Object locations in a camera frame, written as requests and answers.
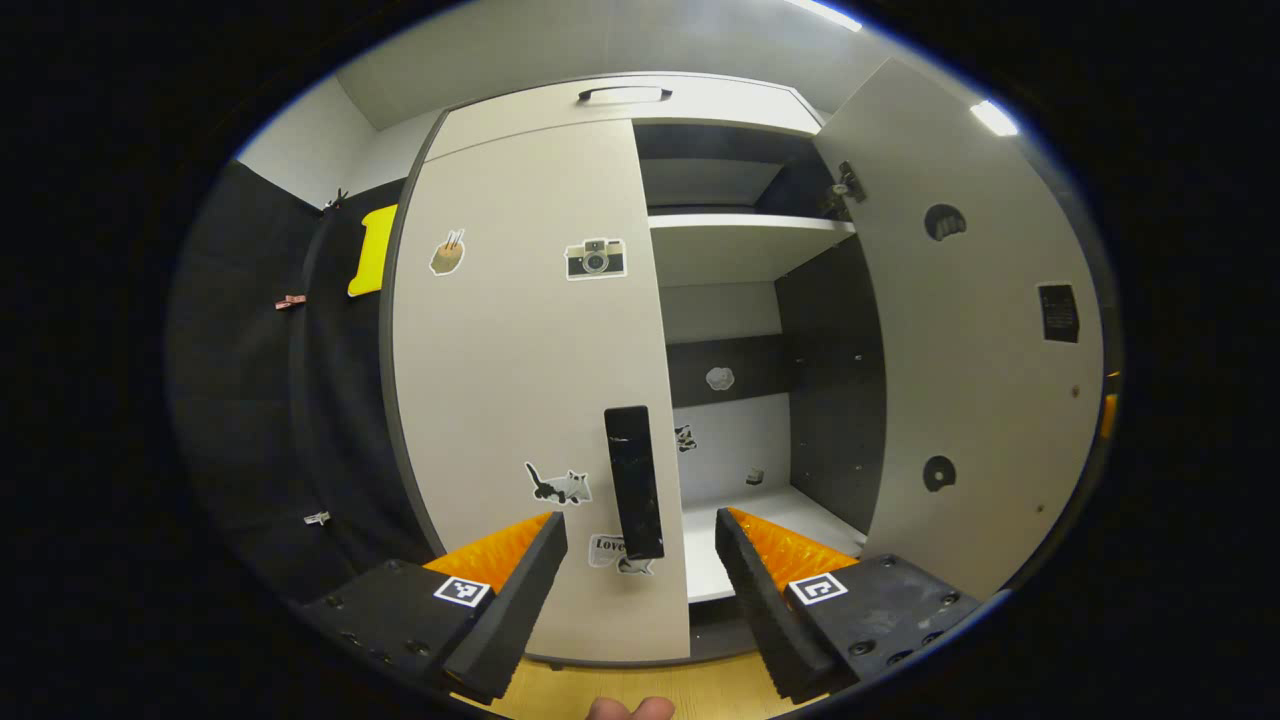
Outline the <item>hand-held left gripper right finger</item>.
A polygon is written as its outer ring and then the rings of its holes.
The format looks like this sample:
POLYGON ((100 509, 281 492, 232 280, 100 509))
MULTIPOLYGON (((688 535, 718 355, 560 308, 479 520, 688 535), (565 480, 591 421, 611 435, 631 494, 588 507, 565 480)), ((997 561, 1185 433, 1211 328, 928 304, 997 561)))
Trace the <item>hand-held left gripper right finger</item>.
POLYGON ((722 507, 716 552, 780 697, 858 693, 920 664, 1010 597, 963 592, 896 553, 865 560, 722 507))

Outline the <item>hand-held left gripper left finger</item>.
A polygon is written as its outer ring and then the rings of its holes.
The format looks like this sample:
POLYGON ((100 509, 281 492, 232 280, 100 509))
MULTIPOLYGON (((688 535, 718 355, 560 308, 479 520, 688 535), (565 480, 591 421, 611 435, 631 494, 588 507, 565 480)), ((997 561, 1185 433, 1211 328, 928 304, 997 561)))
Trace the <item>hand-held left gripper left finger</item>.
POLYGON ((387 560, 298 607, 348 655, 407 685, 502 698, 567 555, 544 512, 426 564, 387 560))

